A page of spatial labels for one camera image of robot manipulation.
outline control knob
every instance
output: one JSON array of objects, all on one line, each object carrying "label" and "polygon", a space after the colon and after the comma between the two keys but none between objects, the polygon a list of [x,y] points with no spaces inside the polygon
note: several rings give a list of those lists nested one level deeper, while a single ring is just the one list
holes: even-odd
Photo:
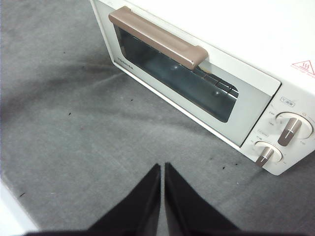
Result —
[{"label": "control knob", "polygon": [[295,113],[280,113],[277,115],[276,121],[282,128],[278,143],[283,147],[287,146],[294,136],[297,136],[299,139],[306,139],[313,132],[313,127],[308,120]]},{"label": "control knob", "polygon": [[259,141],[255,144],[255,146],[264,148],[260,156],[255,161],[256,165],[260,167],[265,165],[268,160],[272,162],[279,162],[282,159],[281,152],[275,146],[267,142]]}]

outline white surface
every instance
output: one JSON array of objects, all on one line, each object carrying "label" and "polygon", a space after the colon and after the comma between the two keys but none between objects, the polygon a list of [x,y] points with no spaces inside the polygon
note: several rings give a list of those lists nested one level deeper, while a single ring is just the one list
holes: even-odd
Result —
[{"label": "white surface", "polygon": [[2,182],[0,194],[0,236],[18,236],[38,230]]},{"label": "white surface", "polygon": [[314,0],[128,0],[183,31],[264,71],[314,91],[315,79],[291,64],[315,68]]}]

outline black object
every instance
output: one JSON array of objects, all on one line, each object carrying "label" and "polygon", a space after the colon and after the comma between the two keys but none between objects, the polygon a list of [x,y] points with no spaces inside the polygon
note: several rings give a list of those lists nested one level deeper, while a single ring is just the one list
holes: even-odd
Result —
[{"label": "black object", "polygon": [[[165,164],[165,207],[170,236],[301,236],[244,232],[221,215]],[[155,164],[119,204],[86,231],[28,236],[155,236],[160,208],[160,165]]]}]

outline warning symbol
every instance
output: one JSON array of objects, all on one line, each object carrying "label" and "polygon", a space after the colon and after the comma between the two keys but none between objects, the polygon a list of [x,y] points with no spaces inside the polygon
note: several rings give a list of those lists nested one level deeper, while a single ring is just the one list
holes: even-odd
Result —
[{"label": "warning symbol", "polygon": [[303,69],[312,75],[315,75],[311,61],[309,61],[309,60],[293,63],[292,65],[294,65],[300,69]]}]

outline control panel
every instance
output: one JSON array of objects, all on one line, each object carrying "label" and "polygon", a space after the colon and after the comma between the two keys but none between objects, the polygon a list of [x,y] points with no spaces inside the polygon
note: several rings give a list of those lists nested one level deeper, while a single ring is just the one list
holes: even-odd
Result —
[{"label": "control panel", "polygon": [[240,150],[274,175],[280,175],[315,149],[312,114],[302,105],[293,110],[286,104],[282,97],[275,96]]}]

